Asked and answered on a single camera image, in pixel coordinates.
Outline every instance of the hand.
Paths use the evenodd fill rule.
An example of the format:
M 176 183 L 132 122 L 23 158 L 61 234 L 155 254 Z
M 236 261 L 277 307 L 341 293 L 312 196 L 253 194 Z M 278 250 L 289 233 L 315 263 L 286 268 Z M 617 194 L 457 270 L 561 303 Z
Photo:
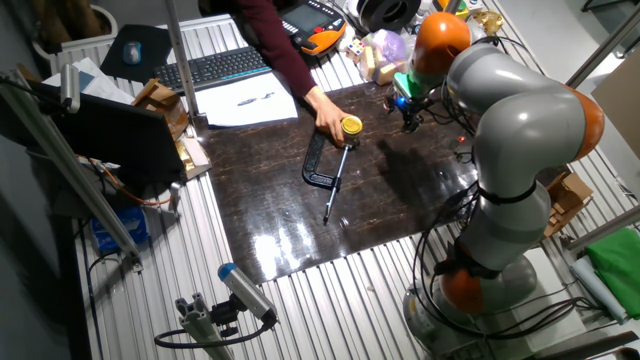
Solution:
M 342 135 L 341 121 L 349 114 L 340 110 L 319 87 L 314 86 L 304 99 L 316 110 L 316 127 L 318 130 L 331 134 L 337 146 L 342 146 L 344 136 Z

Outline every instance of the dark tabletop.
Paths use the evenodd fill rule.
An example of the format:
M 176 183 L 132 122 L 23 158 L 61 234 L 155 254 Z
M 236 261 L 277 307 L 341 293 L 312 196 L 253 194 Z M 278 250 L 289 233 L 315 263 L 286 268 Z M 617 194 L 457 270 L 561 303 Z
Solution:
M 475 181 L 473 164 L 460 163 L 453 152 L 468 151 L 468 140 L 458 143 L 464 131 L 425 117 L 416 132 L 401 133 L 401 115 L 382 106 L 387 90 L 363 84 L 329 94 L 360 117 L 364 129 L 360 147 L 347 157 L 327 225 L 322 218 L 330 192 L 302 178 L 314 132 L 309 112 L 298 107 L 298 119 L 249 127 L 197 124 L 233 260 L 252 280 L 261 283 L 418 233 L 448 196 Z M 341 155 L 327 142 L 318 172 L 334 176 Z M 560 171 L 539 179 L 546 185 Z

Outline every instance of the yellow lid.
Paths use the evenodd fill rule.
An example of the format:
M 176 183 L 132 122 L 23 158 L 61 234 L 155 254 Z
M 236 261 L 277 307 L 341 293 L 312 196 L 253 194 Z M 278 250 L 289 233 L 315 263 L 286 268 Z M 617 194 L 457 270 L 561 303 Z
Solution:
M 342 131 L 349 135 L 358 135 L 362 131 L 362 121 L 355 116 L 342 119 Z

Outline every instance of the clamp handle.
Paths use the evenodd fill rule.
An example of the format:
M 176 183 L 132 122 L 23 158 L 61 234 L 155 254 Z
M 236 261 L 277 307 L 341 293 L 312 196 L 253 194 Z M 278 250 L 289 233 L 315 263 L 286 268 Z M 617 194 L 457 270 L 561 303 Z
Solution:
M 316 171 L 318 164 L 320 164 L 325 140 L 325 136 L 317 130 L 313 133 L 307 155 L 304 158 L 304 165 L 302 166 L 302 178 L 311 186 L 331 190 L 335 178 L 330 175 L 318 174 Z

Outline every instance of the mouse pad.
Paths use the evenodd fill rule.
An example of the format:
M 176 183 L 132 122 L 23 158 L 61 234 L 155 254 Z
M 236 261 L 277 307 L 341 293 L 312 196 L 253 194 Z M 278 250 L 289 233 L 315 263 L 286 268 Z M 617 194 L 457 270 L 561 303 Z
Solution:
M 140 43 L 142 60 L 137 65 L 127 65 L 122 59 L 125 45 L 130 41 Z M 153 77 L 153 69 L 165 65 L 171 52 L 169 31 L 146 25 L 125 25 L 118 32 L 100 70 L 103 73 L 146 84 Z

